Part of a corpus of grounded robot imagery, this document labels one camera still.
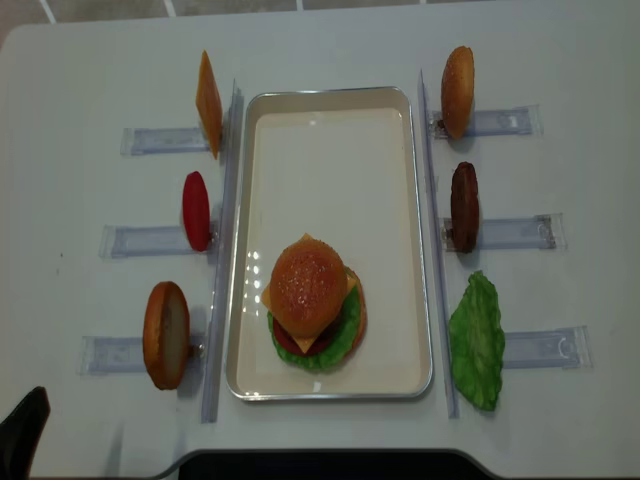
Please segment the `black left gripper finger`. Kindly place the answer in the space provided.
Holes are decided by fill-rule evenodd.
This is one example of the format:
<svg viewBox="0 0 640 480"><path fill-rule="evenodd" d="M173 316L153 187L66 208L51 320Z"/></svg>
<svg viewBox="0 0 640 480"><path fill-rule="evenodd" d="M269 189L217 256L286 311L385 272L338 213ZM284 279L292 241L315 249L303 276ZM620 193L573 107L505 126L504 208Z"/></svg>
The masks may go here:
<svg viewBox="0 0 640 480"><path fill-rule="evenodd" d="M28 479L38 442L50 415L47 391L31 390L1 422L1 479Z"/></svg>

